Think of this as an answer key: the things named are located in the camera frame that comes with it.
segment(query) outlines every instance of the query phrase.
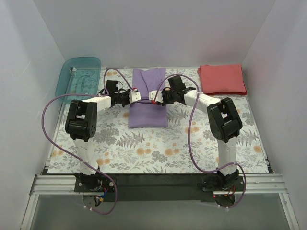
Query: folded red fabric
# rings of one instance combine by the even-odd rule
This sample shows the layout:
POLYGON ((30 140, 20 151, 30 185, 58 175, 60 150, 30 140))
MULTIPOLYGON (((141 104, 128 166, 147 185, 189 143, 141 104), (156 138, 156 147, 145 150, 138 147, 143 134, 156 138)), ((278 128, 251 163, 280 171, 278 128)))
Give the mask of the folded red fabric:
POLYGON ((205 94, 247 94, 241 64, 204 65, 198 68, 198 74, 205 94))

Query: garment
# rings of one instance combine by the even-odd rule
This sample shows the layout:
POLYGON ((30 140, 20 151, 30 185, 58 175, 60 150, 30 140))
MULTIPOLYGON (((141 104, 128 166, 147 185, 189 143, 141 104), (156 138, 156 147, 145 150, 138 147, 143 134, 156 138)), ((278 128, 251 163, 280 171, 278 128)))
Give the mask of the garment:
POLYGON ((247 94, 241 64, 204 65, 198 68, 198 74, 201 78, 202 91, 205 94, 247 94))
MULTIPOLYGON (((150 102, 148 92, 158 90, 165 78, 166 68, 155 68, 147 71, 133 70, 132 86, 141 93, 142 102, 150 102)), ((130 105, 129 128, 167 127, 166 106, 156 104, 134 103, 130 105)))

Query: blue plastic bin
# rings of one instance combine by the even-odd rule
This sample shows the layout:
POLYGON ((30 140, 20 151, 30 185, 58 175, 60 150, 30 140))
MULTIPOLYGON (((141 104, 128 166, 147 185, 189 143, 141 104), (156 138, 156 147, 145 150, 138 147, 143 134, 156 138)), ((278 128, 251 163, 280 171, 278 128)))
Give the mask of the blue plastic bin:
MULTIPOLYGON (((75 57, 66 61, 62 67, 56 89, 56 96, 68 93, 97 94, 101 62, 96 57, 75 57)), ((70 103, 90 97, 67 96, 59 100, 70 103)))

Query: floral tablecloth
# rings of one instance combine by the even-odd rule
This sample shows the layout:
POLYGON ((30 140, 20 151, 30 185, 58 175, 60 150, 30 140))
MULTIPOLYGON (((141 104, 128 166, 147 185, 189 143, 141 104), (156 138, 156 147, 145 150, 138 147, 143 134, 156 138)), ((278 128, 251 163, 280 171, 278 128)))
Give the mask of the floral tablecloth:
MULTIPOLYGON (((132 83, 132 69, 122 69, 129 83, 132 83)), ((181 73, 192 77, 201 85, 197 69, 167 69, 166 75, 181 73)), ((101 80, 99 89, 103 88, 101 80)), ((124 80, 115 71, 107 73, 108 79, 124 80)), ((192 82, 183 79, 186 86, 192 82)), ((245 96, 223 95, 217 98, 233 99, 243 122, 243 128, 236 146, 236 160, 247 173, 268 173, 260 140, 245 96)), ((65 132, 69 106, 65 106, 56 142, 76 153, 76 147, 65 132)), ((167 128, 128 128, 129 106, 116 105, 104 110, 97 117, 97 131, 94 138, 95 155, 100 170, 105 173, 197 173, 189 156, 187 132, 192 108, 173 104, 167 106, 167 128)), ((211 134, 207 115, 195 111, 191 129, 191 145, 197 164, 206 170, 217 167, 218 147, 211 134)), ((70 155, 54 148, 48 173, 78 172, 80 162, 70 155)))

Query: purple cable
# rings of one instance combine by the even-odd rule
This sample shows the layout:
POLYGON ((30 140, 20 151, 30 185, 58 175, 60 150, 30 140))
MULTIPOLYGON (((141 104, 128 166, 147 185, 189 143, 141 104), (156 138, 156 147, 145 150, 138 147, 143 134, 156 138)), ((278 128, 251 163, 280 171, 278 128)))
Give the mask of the purple cable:
POLYGON ((105 73, 104 73, 104 78, 103 78, 103 83, 104 83, 104 89, 107 93, 107 95, 109 95, 109 91, 106 89, 106 73, 110 70, 115 70, 117 73, 120 74, 120 76, 125 80, 125 82, 127 83, 128 87, 133 91, 134 89, 131 87, 131 85, 128 83, 127 79, 125 78, 125 76, 116 68, 107 68, 105 73))
POLYGON ((43 114, 42 114, 42 129, 43 129, 43 132, 44 132, 45 137, 49 140, 49 142, 51 142, 51 144, 53 144, 53 145, 54 145, 55 147, 57 147, 58 149, 60 149, 60 150, 62 150, 62 151, 64 151, 64 152, 66 152, 67 154, 69 154, 69 155, 71 155, 71 156, 77 158, 79 161, 83 162, 87 167, 89 167, 90 169, 96 171, 97 173, 102 174, 103 176, 105 176, 106 178, 108 178, 108 179, 113 183, 114 189, 115 189, 115 201, 114 201, 114 204, 113 204, 112 208, 111 208, 108 212, 102 212, 102 211, 99 211, 99 210, 94 209, 94 208, 92 208, 92 207, 87 207, 88 209, 90 209, 90 210, 92 210, 92 211, 95 211, 95 212, 97 212, 97 213, 99 213, 99 214, 102 214, 102 215, 110 214, 110 213, 113 211, 113 209, 115 208, 115 205, 116 205, 116 202, 117 202, 117 197, 118 197, 118 196, 117 196, 117 187, 116 187, 116 184, 115 184, 114 180, 113 180, 110 176, 108 176, 107 174, 103 173, 103 172, 100 171, 100 170, 97 170, 96 168, 94 168, 93 166, 91 166, 90 164, 88 164, 87 162, 84 162, 84 160, 83 160, 81 157, 77 156, 76 154, 73 154, 72 152, 67 151, 66 149, 64 149, 64 148, 62 148, 61 146, 59 146, 58 144, 56 144, 56 143, 48 136, 48 134, 47 134, 47 132, 46 132, 46 129, 45 129, 45 121, 44 121, 44 119, 45 119, 45 113, 46 113, 47 108, 49 107, 49 105, 50 105, 52 102, 54 102, 54 101, 57 100, 58 98, 66 97, 66 96, 101 97, 101 96, 107 96, 107 95, 88 95, 88 94, 76 94, 76 93, 72 93, 72 94, 64 94, 64 95, 61 95, 61 96, 58 96, 58 97, 53 98, 50 102, 48 102, 48 103, 46 104, 46 106, 45 106, 45 108, 44 108, 44 110, 43 110, 43 114))
MULTIPOLYGON (((168 78, 170 78, 170 77, 173 77, 173 76, 176 76, 176 75, 185 77, 185 78, 189 79, 190 81, 192 81, 192 82, 195 84, 196 88, 197 88, 197 92, 200 92, 200 89, 199 89, 197 83, 196 83, 192 78, 190 78, 190 77, 188 77, 188 76, 186 76, 186 75, 183 75, 183 74, 179 74, 179 73, 178 73, 178 74, 171 74, 171 75, 167 76, 167 77, 162 81, 162 83, 161 83, 160 87, 158 88, 157 93, 156 93, 156 95, 155 95, 155 97, 154 97, 154 101, 156 100, 156 98, 157 98, 157 96, 158 96, 158 91, 159 91, 160 88, 162 87, 164 81, 166 81, 166 79, 168 79, 168 78)), ((245 175, 245 172, 244 172, 242 166, 241 166, 240 164, 238 164, 238 163, 230 162, 230 163, 228 163, 228 164, 226 164, 226 165, 223 165, 223 166, 220 167, 220 168, 217 168, 217 169, 214 169, 214 170, 211 170, 211 171, 206 171, 206 170, 201 169, 201 168, 197 165, 197 163, 195 162, 195 159, 194 159, 194 157, 193 157, 192 147, 191 147, 191 134, 190 134, 190 131, 191 131, 191 125, 192 125, 192 120, 193 120, 194 111, 195 111, 195 109, 196 109, 196 106, 197 106, 197 102, 198 102, 199 97, 200 97, 200 95, 197 94, 195 104, 194 104, 194 106, 193 106, 193 108, 192 108, 192 112, 191 112, 191 116, 190 116, 190 120, 189 120, 189 126, 188 126, 188 147, 189 147, 190 157, 191 157, 191 160, 192 160, 194 166, 195 166, 199 171, 201 171, 201 172, 203 172, 203 173, 215 173, 215 172, 217 172, 217 171, 219 171, 219 170, 221 170, 221 169, 223 169, 223 168, 226 168, 226 167, 228 167, 229 165, 233 165, 233 164, 237 165, 237 166, 241 169, 241 171, 242 171, 242 173, 243 173, 243 177, 244 177, 244 188, 243 188, 243 191, 242 191, 242 195, 240 196, 240 198, 238 199, 238 201, 237 201, 235 204, 233 204, 232 206, 223 207, 223 208, 235 207, 235 206, 237 206, 237 205, 241 202, 241 200, 243 199, 243 196, 244 196, 244 193, 245 193, 245 190, 246 190, 246 175, 245 175)))

